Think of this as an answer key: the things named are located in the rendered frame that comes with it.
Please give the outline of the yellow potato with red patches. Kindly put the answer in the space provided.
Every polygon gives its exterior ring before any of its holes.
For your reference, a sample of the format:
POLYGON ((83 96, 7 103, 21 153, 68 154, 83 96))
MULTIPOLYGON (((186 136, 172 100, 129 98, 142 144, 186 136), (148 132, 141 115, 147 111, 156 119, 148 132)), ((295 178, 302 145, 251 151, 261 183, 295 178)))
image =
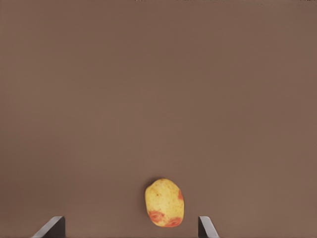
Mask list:
POLYGON ((145 190, 145 204, 150 220, 158 227, 174 228, 184 218, 184 198, 180 188, 167 178, 160 178, 145 190))

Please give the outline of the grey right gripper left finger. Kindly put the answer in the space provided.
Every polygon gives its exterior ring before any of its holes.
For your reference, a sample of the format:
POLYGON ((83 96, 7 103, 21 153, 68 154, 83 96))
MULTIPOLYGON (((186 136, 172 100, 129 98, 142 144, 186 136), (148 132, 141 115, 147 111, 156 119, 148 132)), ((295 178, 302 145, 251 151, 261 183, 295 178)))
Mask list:
POLYGON ((65 238, 65 217, 52 217, 31 238, 65 238))

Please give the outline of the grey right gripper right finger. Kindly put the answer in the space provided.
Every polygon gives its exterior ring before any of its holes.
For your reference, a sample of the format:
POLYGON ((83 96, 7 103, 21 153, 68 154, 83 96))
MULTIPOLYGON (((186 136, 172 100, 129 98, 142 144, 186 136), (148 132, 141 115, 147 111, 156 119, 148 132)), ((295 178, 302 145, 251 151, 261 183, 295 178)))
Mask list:
POLYGON ((198 238, 219 238, 209 216, 198 217, 198 238))

